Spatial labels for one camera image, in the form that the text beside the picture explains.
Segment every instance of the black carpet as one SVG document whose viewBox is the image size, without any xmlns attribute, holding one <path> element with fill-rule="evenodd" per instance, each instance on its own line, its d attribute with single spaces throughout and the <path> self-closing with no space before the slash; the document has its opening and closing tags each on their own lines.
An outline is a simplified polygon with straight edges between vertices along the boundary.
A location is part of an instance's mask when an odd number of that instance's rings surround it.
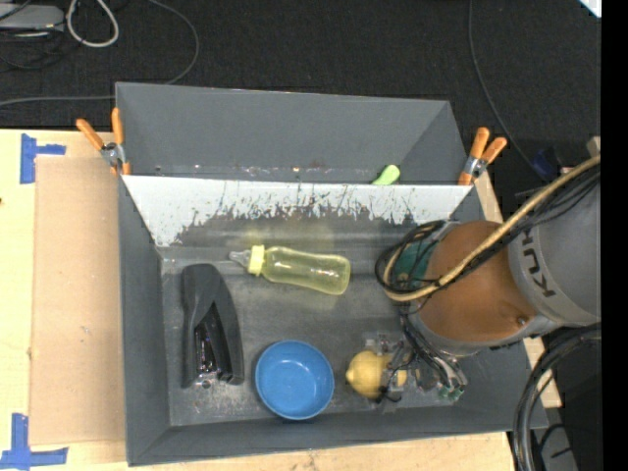
<svg viewBox="0 0 628 471">
<path fill-rule="evenodd" d="M 185 70 L 194 39 L 184 20 L 145 0 L 105 1 L 120 24 L 108 48 L 80 46 L 67 32 L 3 36 L 0 127 L 72 129 L 84 117 L 107 130 L 110 100 L 2 102 L 113 95 L 118 80 L 166 82 Z M 509 135 L 490 170 L 505 216 L 520 204 L 518 193 L 543 183 L 526 160 L 553 151 L 561 164 L 577 164 L 601 131 L 602 21 L 577 0 L 158 1 L 183 14 L 199 38 L 197 60 L 178 84 L 444 99 L 467 149 L 478 126 Z M 70 0 L 33 3 L 65 10 Z M 111 33 L 93 0 L 80 4 L 74 23 L 92 41 Z M 476 74 L 470 25 L 505 127 Z"/>
</svg>

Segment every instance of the blue tape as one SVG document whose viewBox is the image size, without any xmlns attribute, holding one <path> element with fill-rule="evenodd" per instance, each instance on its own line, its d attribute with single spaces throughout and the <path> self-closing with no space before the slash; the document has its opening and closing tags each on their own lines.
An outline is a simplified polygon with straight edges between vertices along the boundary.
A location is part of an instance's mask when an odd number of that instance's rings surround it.
<svg viewBox="0 0 628 471">
<path fill-rule="evenodd" d="M 31 466 L 65 464 L 68 448 L 50 451 L 30 451 L 28 447 L 28 417 L 14 413 L 11 417 L 11 449 L 0 455 L 0 469 L 29 471 Z"/>
<path fill-rule="evenodd" d="M 22 134 L 22 156 L 20 166 L 20 183 L 34 183 L 35 181 L 35 157 L 37 155 L 65 155 L 64 145 L 48 144 L 37 146 L 37 140 L 28 134 Z"/>
</svg>

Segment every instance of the clamp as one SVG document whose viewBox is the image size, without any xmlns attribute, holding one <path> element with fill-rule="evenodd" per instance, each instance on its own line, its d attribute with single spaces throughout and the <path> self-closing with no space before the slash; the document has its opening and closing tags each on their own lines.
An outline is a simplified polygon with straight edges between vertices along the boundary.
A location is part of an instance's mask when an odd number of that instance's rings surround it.
<svg viewBox="0 0 628 471">
<path fill-rule="evenodd" d="M 491 133 L 486 128 L 478 128 L 469 157 L 458 178 L 458 184 L 471 184 L 487 170 L 508 143 L 505 137 L 496 137 L 487 147 Z"/>
<path fill-rule="evenodd" d="M 91 145 L 100 152 L 102 158 L 109 163 L 112 174 L 130 175 L 131 163 L 127 159 L 125 152 L 125 134 L 122 129 L 120 110 L 118 108 L 114 108 L 111 112 L 111 126 L 114 133 L 114 141 L 105 144 L 86 119 L 77 119 L 77 128 L 85 135 Z"/>
</svg>

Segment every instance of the blue bowl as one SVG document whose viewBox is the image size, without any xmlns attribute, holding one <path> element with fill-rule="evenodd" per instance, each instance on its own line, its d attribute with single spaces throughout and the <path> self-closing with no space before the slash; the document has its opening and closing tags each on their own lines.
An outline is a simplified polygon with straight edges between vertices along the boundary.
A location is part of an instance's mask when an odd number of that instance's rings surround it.
<svg viewBox="0 0 628 471">
<path fill-rule="evenodd" d="M 255 367 L 257 391 L 273 412 L 290 420 L 321 413 L 334 394 L 334 371 L 309 343 L 282 340 L 270 345 Z"/>
</svg>

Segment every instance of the stapler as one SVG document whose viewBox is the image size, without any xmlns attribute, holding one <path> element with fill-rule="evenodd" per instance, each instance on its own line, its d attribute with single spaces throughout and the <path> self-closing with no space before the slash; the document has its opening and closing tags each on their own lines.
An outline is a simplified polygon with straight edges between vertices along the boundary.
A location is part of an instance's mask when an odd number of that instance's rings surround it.
<svg viewBox="0 0 628 471">
<path fill-rule="evenodd" d="M 214 380 L 244 382 L 236 308 L 225 280 L 211 264 L 183 269 L 183 387 Z"/>
</svg>

